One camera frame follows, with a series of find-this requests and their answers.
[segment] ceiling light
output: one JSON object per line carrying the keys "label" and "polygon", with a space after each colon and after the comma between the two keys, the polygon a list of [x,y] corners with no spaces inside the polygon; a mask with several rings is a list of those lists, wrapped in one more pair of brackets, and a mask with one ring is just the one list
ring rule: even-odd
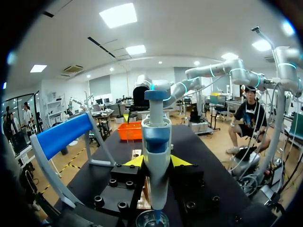
{"label": "ceiling light", "polygon": [[137,22],[136,11],[132,3],[116,6],[99,13],[109,28]]}
{"label": "ceiling light", "polygon": [[282,30],[286,36],[292,36],[295,33],[293,25],[288,20],[283,22]]}
{"label": "ceiling light", "polygon": [[235,59],[237,59],[238,57],[239,57],[238,55],[233,54],[233,53],[226,53],[226,54],[223,54],[223,55],[221,56],[221,58],[224,58],[224,59],[226,59],[226,60],[235,60]]}
{"label": "ceiling light", "polygon": [[264,39],[253,43],[252,46],[255,47],[258,51],[268,51],[271,49],[269,42]]}
{"label": "ceiling light", "polygon": [[47,65],[34,65],[30,72],[42,72]]}
{"label": "ceiling light", "polygon": [[135,55],[140,53],[145,53],[146,49],[144,45],[130,46],[125,48],[129,55]]}

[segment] black metal block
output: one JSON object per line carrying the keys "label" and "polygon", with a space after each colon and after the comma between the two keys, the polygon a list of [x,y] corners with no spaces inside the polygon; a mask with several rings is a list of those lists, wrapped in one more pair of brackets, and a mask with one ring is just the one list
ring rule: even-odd
{"label": "black metal block", "polygon": [[220,197],[214,195],[207,185],[203,185],[182,190],[179,205],[184,215],[202,217],[219,207]]}
{"label": "black metal block", "polygon": [[101,193],[104,205],[96,210],[109,215],[129,219],[137,208],[138,196],[135,189],[127,189],[118,183],[117,187],[107,186]]}
{"label": "black metal block", "polygon": [[114,166],[110,171],[110,175],[118,182],[132,181],[134,183],[137,183],[141,176],[140,168],[138,166],[123,166],[120,164]]}
{"label": "black metal block", "polygon": [[101,226],[126,227],[128,221],[105,213],[100,213],[80,203],[76,203],[76,208],[72,210],[73,213],[82,218]]}
{"label": "black metal block", "polygon": [[171,163],[169,167],[170,184],[174,186],[174,190],[184,186],[199,187],[204,185],[203,175],[204,172],[198,165],[173,167]]}

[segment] air conditioner vent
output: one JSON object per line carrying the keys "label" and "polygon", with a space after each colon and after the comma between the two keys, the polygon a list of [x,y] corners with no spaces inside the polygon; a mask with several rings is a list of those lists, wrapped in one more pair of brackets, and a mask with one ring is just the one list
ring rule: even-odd
{"label": "air conditioner vent", "polygon": [[275,63],[275,59],[273,56],[264,57],[264,60],[267,61],[268,63]]}
{"label": "air conditioner vent", "polygon": [[62,77],[66,77],[66,78],[71,77],[70,75],[67,75],[67,74],[60,74],[60,76],[62,76]]}
{"label": "air conditioner vent", "polygon": [[83,67],[80,65],[71,65],[63,70],[63,72],[67,73],[75,73],[75,72],[80,72],[83,70]]}

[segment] metal hole fixture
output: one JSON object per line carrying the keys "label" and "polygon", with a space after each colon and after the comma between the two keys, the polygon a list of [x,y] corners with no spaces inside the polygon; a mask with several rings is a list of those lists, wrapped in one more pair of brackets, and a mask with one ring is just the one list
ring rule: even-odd
{"label": "metal hole fixture", "polygon": [[109,186],[111,186],[111,187],[116,187],[117,186],[117,180],[115,180],[115,179],[110,179],[109,180]]}
{"label": "metal hole fixture", "polygon": [[120,212],[124,212],[128,209],[128,203],[127,202],[124,202],[124,201],[121,201],[118,203],[118,209]]}
{"label": "metal hole fixture", "polygon": [[219,202],[219,199],[220,197],[217,195],[212,198],[213,202]]}
{"label": "metal hole fixture", "polygon": [[94,201],[95,201],[96,208],[100,208],[100,207],[104,206],[104,200],[101,196],[99,196],[99,195],[95,196]]}
{"label": "metal hole fixture", "polygon": [[134,183],[132,181],[127,181],[125,184],[126,184],[127,189],[133,189],[134,188]]}
{"label": "metal hole fixture", "polygon": [[186,207],[187,207],[188,209],[193,210],[193,209],[196,208],[196,204],[195,204],[194,202],[192,202],[192,201],[189,201],[189,202],[186,203]]}

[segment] shorts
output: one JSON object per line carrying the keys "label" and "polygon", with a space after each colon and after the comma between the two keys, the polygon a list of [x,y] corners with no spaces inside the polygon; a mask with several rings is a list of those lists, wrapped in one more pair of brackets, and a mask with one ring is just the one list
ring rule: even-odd
{"label": "shorts", "polygon": [[254,132],[254,129],[251,129],[249,127],[247,127],[245,124],[239,124],[240,126],[240,129],[241,129],[241,133],[238,133],[238,135],[240,137],[243,137],[243,136],[249,136],[249,137],[252,137],[253,135],[253,132]]}

